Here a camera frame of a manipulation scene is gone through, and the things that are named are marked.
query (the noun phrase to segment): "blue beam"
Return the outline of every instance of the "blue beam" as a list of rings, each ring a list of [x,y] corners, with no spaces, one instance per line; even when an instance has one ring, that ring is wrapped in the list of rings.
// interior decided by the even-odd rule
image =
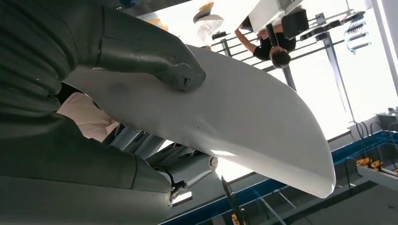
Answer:
[[[379,131],[370,137],[365,137],[363,141],[359,140],[333,151],[332,158],[334,165],[343,163],[347,159],[359,156],[361,154],[366,156],[367,151],[387,143],[392,143],[389,136],[390,133],[387,131],[386,134],[387,137],[384,135],[383,131]],[[391,134],[395,142],[398,143],[398,133],[394,132]],[[287,187],[287,185],[276,180],[268,179],[235,193],[235,197],[238,204],[242,206],[257,200],[259,196],[267,196],[285,187]],[[209,205],[203,206],[185,215],[170,220],[164,223],[164,225],[197,225],[207,220],[221,216],[222,214],[231,210],[232,207],[229,201],[224,197]]]

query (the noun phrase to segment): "wall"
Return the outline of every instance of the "wall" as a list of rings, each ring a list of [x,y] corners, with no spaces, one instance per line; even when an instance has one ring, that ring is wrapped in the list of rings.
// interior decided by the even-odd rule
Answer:
[[[313,225],[396,225],[398,192],[378,185],[307,218]],[[309,225],[309,222],[301,219],[293,225]]]

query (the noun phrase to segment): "metal pole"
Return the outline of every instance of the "metal pole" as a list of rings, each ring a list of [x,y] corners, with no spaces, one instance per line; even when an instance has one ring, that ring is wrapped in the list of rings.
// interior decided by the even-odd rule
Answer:
[[[282,70],[283,74],[285,75],[287,85],[291,87],[295,92],[297,92],[296,85],[294,84],[293,77],[291,76],[290,67],[286,66]]]
[[[274,27],[270,23],[266,26],[266,28],[267,28],[267,32],[268,32],[269,41],[271,42],[271,46],[272,47],[278,46],[279,43],[278,43],[278,39],[276,38]]]
[[[279,220],[279,222],[282,224],[282,225],[287,225],[283,220],[282,220],[282,218],[271,208],[271,206],[270,205],[268,205],[268,203],[263,199],[263,198],[260,198],[260,200],[264,203],[264,205],[272,212],[272,214]]]
[[[227,43],[227,39],[222,39],[221,40],[221,45],[222,45],[222,49],[224,50],[224,53],[226,56],[232,57],[231,51],[230,51],[230,47],[228,46]]]
[[[326,23],[325,15],[323,13],[316,15],[316,20],[319,22],[319,24],[325,24]],[[338,88],[338,91],[340,93],[340,99],[343,102],[343,107],[344,107],[345,112],[347,114],[349,114],[349,116],[351,117],[351,119],[353,121],[355,121],[354,113],[352,112],[350,100],[348,99],[347,90],[345,89],[343,77],[341,75],[340,66],[339,66],[338,61],[337,61],[336,51],[335,51],[335,48],[333,46],[332,38],[331,38],[329,32],[326,32],[326,34],[327,34],[328,38],[325,39],[323,41],[323,43],[325,44],[325,47],[326,47],[325,50],[326,50],[326,54],[328,55],[330,65],[333,68],[333,73],[335,75],[337,88]]]
[[[282,198],[284,198],[291,206],[293,206],[293,208],[296,208],[296,206],[291,203],[291,201],[289,201],[289,199],[287,199],[280,191],[278,191],[278,193],[282,196]]]

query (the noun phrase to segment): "man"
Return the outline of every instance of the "man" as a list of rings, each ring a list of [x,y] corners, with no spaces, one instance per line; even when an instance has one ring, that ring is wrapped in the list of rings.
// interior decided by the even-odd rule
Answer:
[[[251,52],[253,56],[260,60],[267,61],[271,60],[276,68],[284,68],[288,66],[291,57],[289,52],[296,48],[296,39],[287,40],[283,36],[282,25],[279,24],[274,27],[276,38],[278,39],[279,46],[272,47],[266,30],[258,33],[260,39],[260,46],[253,45],[247,40],[247,38],[238,30],[235,34],[239,41]]]

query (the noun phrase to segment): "metal bracket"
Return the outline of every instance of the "metal bracket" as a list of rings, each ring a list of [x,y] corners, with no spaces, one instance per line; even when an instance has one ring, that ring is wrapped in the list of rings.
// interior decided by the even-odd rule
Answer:
[[[374,183],[398,191],[398,176],[393,171],[382,169],[380,172],[364,166],[357,166],[358,174]]]

